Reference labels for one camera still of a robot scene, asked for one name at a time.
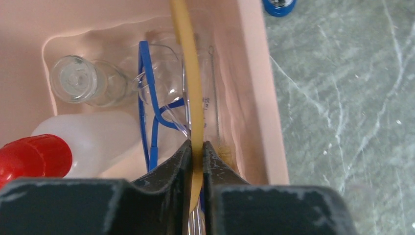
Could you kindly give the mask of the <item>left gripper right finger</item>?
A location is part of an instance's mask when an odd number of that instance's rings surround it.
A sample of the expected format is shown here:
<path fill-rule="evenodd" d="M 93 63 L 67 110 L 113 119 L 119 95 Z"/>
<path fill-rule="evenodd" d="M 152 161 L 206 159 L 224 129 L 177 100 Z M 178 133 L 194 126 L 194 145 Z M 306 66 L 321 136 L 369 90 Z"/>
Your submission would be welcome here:
<path fill-rule="evenodd" d="M 354 235 L 339 193 L 321 186 L 251 185 L 203 145 L 208 235 Z"/>

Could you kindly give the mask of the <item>test tube brush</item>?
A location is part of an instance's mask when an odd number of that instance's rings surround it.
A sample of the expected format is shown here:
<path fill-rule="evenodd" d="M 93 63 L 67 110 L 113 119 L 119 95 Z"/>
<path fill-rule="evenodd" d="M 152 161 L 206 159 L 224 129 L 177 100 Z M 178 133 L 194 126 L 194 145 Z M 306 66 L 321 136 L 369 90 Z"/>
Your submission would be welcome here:
<path fill-rule="evenodd" d="M 215 118 L 216 118 L 215 126 L 216 126 L 216 134 L 217 134 L 217 154 L 232 170 L 236 170 L 236 164 L 235 164 L 234 159 L 232 158 L 231 147 L 225 142 L 225 139 L 222 134 L 222 129 L 221 129 L 221 118 L 219 114 L 220 106 L 219 106 L 219 96 L 218 96 L 219 93 L 217 89 L 213 46 L 208 47 L 208 53 L 210 57 L 213 95 L 214 95 L 214 100 L 215 100 Z"/>

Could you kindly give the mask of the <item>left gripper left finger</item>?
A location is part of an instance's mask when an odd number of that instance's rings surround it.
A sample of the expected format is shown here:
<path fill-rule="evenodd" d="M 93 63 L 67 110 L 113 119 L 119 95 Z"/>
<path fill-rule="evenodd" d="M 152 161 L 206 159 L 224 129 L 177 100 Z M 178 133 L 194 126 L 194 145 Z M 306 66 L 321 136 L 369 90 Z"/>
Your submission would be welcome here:
<path fill-rule="evenodd" d="M 185 235 L 191 146 L 124 179 L 22 178 L 0 192 L 3 235 Z"/>

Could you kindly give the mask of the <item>clear glass thistle funnel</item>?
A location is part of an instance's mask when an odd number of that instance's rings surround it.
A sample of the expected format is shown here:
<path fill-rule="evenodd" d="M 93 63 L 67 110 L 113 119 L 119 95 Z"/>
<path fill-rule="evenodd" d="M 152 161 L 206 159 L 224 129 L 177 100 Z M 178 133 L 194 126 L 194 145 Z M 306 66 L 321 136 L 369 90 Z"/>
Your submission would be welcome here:
<path fill-rule="evenodd" d="M 188 235 L 205 235 L 205 216 L 200 207 L 196 207 L 189 215 Z"/>

